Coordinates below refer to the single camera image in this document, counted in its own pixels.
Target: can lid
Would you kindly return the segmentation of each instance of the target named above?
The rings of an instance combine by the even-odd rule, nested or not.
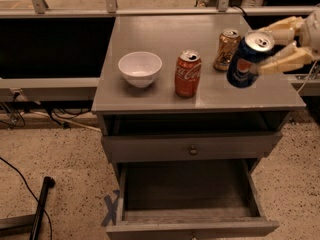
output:
[[[184,50],[180,54],[180,58],[184,61],[193,62],[197,61],[200,58],[200,55],[195,50]]]
[[[264,31],[248,32],[245,41],[250,48],[258,52],[268,52],[274,47],[273,36]]]
[[[239,36],[239,32],[234,28],[226,28],[222,31],[222,35],[230,38],[237,38]]]

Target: concrete floor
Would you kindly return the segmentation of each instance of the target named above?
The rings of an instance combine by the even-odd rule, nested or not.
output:
[[[320,129],[307,110],[295,112],[293,118],[295,124],[285,125],[283,138],[253,173],[266,216],[279,221],[280,227],[265,238],[248,239],[319,239]],[[0,155],[23,173],[36,196],[43,177],[55,179],[46,204],[53,239],[109,239],[104,198],[110,195],[114,200],[118,185],[101,147],[100,133],[74,126],[61,129],[50,119],[32,114],[25,115],[25,120],[22,129],[8,130],[0,124]],[[77,122],[97,126],[91,115]],[[35,213],[36,202],[18,174],[1,161],[0,172],[0,218]],[[0,237],[22,240],[28,233],[2,232]],[[45,217],[40,239],[49,239]]]

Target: gold soda can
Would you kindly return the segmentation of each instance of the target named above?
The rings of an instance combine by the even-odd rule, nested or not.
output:
[[[227,28],[219,36],[219,48],[213,67],[220,71],[227,71],[233,54],[241,41],[238,30]]]

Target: cabinet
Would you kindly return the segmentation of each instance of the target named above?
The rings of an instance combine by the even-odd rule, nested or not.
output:
[[[282,74],[237,89],[212,68],[226,27],[244,34],[240,15],[121,16],[100,77],[93,111],[120,189],[112,240],[265,236],[279,225],[263,212],[251,178],[281,138],[290,111],[304,108]],[[174,92],[176,59],[200,52],[198,93]],[[163,61],[160,77],[137,89],[117,63],[133,51]]]

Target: black metal stand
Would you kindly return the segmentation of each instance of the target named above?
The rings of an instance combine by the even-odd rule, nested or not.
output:
[[[43,179],[42,189],[39,197],[36,214],[0,219],[0,231],[21,229],[24,227],[32,226],[29,239],[30,240],[38,239],[38,234],[40,231],[41,221],[44,213],[44,207],[47,201],[48,191],[49,191],[49,188],[53,188],[54,185],[55,185],[54,179],[46,176]]]

